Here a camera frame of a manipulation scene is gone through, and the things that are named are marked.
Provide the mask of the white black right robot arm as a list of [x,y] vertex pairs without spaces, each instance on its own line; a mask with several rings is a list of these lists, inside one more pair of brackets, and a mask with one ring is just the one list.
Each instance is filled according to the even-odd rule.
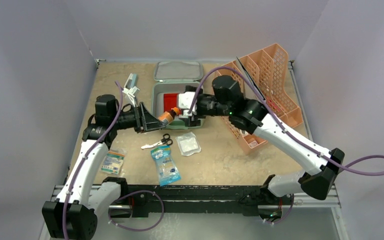
[[322,147],[271,113],[255,99],[244,97],[240,84],[229,75],[221,75],[212,81],[214,94],[186,86],[177,96],[179,118],[184,122],[203,119],[206,116],[224,116],[237,129],[267,140],[296,161],[302,169],[285,175],[267,178],[260,196],[268,204],[288,194],[306,193],[316,200],[325,200],[337,178],[345,154],[334,148]]

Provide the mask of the blue wet wipes packet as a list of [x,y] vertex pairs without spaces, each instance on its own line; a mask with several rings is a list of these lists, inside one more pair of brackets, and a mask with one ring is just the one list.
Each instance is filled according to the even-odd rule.
[[156,147],[150,151],[161,187],[181,180],[181,175],[171,153],[171,147],[166,145]]

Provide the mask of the brown glass medicine bottle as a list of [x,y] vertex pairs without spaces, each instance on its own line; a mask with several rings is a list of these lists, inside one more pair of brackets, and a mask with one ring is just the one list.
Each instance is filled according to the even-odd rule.
[[168,111],[165,111],[162,115],[158,117],[164,126],[169,125],[175,120],[175,117],[181,113],[181,110],[178,107],[173,107]]

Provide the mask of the red first aid pouch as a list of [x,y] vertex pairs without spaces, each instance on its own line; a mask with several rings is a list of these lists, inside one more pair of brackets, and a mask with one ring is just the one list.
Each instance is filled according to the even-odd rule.
[[163,111],[168,112],[172,108],[177,107],[178,93],[163,94]]

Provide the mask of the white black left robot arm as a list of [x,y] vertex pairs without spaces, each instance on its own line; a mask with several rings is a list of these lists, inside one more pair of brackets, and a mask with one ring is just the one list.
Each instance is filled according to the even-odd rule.
[[83,131],[78,159],[54,200],[46,201],[42,215],[52,238],[90,240],[96,233],[99,218],[109,212],[110,205],[122,205],[135,197],[129,193],[122,177],[107,177],[99,189],[91,192],[94,179],[119,130],[137,133],[160,130],[165,124],[153,116],[140,102],[127,105],[128,111],[114,95],[97,97],[95,113]]

